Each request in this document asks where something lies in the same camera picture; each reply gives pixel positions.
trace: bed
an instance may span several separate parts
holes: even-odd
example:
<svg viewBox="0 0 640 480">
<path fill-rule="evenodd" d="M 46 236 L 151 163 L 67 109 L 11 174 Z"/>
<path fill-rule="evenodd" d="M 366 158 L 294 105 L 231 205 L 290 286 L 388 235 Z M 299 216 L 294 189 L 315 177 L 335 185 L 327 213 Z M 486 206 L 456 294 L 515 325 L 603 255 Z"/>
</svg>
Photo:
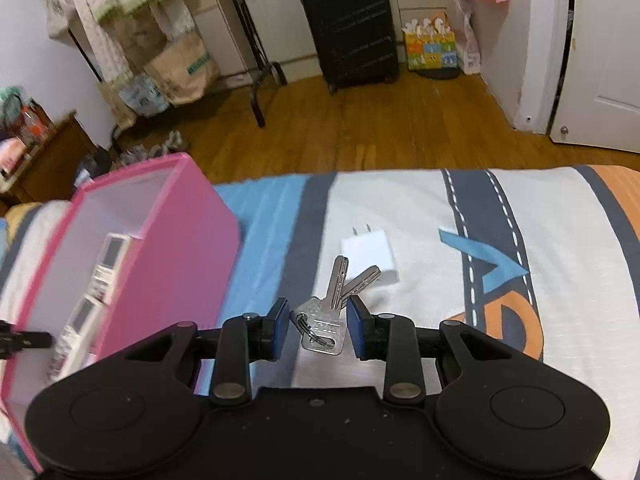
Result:
<svg viewBox="0 0 640 480">
<path fill-rule="evenodd" d="M 5 215 L 7 248 L 0 266 L 0 319 L 14 324 L 31 279 L 44 255 L 53 231 L 69 202 L 27 203 L 11 208 Z M 0 361 L 0 378 L 5 361 Z M 7 442 L 8 420 L 0 415 L 0 442 Z"/>
<path fill-rule="evenodd" d="M 340 241 L 367 225 L 385 230 L 400 280 L 361 294 L 370 311 L 427 328 L 464 320 L 588 384 L 611 417 L 594 470 L 605 480 L 640 480 L 639 173 L 598 166 L 380 171 L 289 175 L 216 190 L 238 218 L 242 248 L 212 324 L 243 312 L 266 314 L 280 296 L 293 306 L 322 297 Z M 33 227 L 41 243 L 64 208 L 53 206 L 48 219 L 41 210 L 40 228 Z M 23 240 L 29 232 L 24 228 Z M 26 278 L 18 277 L 28 277 L 28 262 L 37 260 L 20 258 L 26 246 L 16 243 L 14 263 L 1 269 L 8 275 L 4 316 L 2 308 L 20 301 Z M 423 369 L 428 392 L 439 392 L 433 362 L 423 360 Z M 206 393 L 211 371 L 212 362 L 204 364 L 199 393 Z M 277 363 L 252 365 L 254 391 L 380 391 L 383 376 L 384 363 L 358 361 L 348 341 L 337 357 L 302 350 L 292 326 Z"/>
</svg>

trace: pink storage box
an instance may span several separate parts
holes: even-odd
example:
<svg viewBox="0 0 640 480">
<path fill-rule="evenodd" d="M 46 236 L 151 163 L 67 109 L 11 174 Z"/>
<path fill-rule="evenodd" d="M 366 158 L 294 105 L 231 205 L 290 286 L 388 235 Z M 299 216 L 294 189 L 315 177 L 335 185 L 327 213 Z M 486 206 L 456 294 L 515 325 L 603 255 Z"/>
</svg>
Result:
<svg viewBox="0 0 640 480">
<path fill-rule="evenodd" d="M 109 232 L 134 237 L 97 338 L 98 359 L 182 320 L 215 326 L 236 253 L 239 227 L 188 155 L 129 166 L 74 196 L 46 249 L 16 330 L 63 329 L 87 290 Z M 46 387 L 52 349 L 20 352 L 6 366 L 0 397 L 28 458 L 24 416 Z"/>
</svg>

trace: brown paper bag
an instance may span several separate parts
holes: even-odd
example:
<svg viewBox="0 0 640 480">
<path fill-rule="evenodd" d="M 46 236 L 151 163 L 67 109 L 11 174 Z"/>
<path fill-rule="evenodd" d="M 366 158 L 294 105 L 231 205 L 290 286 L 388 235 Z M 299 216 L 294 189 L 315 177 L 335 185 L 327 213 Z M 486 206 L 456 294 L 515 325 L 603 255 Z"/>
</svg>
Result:
<svg viewBox="0 0 640 480">
<path fill-rule="evenodd" d="M 197 32 L 169 45 L 145 66 L 145 71 L 173 105 L 197 101 L 220 76 Z"/>
<path fill-rule="evenodd" d="M 131 71 L 136 75 L 143 72 L 145 65 L 167 46 L 166 36 L 148 6 L 112 20 L 104 28 L 118 41 Z"/>
<path fill-rule="evenodd" d="M 113 90 L 107 83 L 98 83 L 98 90 L 106 102 L 109 105 L 109 110 L 116 119 L 116 124 L 121 130 L 126 130 L 132 127 L 138 116 L 122 101 L 118 93 Z"/>
</svg>

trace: wooden nightstand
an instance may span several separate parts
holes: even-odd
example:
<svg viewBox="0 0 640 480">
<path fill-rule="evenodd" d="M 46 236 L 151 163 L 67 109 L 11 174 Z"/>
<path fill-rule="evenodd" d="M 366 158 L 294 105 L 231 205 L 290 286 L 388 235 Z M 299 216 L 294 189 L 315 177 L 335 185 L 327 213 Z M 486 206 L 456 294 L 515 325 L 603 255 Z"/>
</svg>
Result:
<svg viewBox="0 0 640 480">
<path fill-rule="evenodd" d="M 96 147 L 71 112 L 50 127 L 49 137 L 34 146 L 7 180 L 0 178 L 0 201 L 17 203 L 69 200 L 74 193 L 76 170 Z"/>
</svg>

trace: key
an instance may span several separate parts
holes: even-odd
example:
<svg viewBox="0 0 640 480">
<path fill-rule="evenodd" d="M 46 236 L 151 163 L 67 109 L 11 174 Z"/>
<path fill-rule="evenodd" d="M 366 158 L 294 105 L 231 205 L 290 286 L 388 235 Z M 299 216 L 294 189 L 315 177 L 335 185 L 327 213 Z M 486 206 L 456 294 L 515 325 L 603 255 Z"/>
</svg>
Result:
<svg viewBox="0 0 640 480">
<path fill-rule="evenodd" d="M 357 296 L 360 294 L 365 288 L 371 285 L 371 283 L 375 282 L 380 277 L 380 274 L 382 274 L 382 272 L 380 272 L 380 268 L 378 266 L 370 266 L 369 269 L 364 270 L 347 283 L 342 289 L 340 309 L 347 306 L 349 296 Z"/>
<path fill-rule="evenodd" d="M 333 343 L 316 336 L 311 330 L 311 326 L 308 323 L 310 317 L 314 316 L 320 311 L 320 299 L 315 296 L 300 304 L 293 309 L 289 314 L 289 319 L 293 325 L 298 329 L 298 332 L 302 336 L 308 336 L 308 338 L 320 346 L 332 346 Z"/>
<path fill-rule="evenodd" d="M 380 276 L 380 269 L 378 266 L 371 266 L 349 283 L 347 283 L 342 289 L 342 297 L 340 298 L 340 309 L 343 309 L 347 305 L 349 296 L 360 294 L 365 288 L 373 283 Z M 298 329 L 302 336 L 308 335 L 311 341 L 315 341 L 321 346 L 331 346 L 331 343 L 325 339 L 316 336 L 311 330 L 311 326 L 308 324 L 308 320 L 312 315 L 318 314 L 320 311 L 320 300 L 318 298 L 311 298 L 305 303 L 300 304 L 290 313 L 290 319 L 293 325 Z"/>
<path fill-rule="evenodd" d="M 338 256 L 335 259 L 326 296 L 320 301 L 320 310 L 308 320 L 312 333 L 321 338 L 322 343 L 305 335 L 302 338 L 302 346 L 306 350 L 330 355 L 338 355 L 342 352 L 347 325 L 343 320 L 340 320 L 340 311 L 342 309 L 342 288 L 348 267 L 349 261 L 344 256 Z M 327 346 L 327 342 L 332 342 L 332 346 Z"/>
</svg>

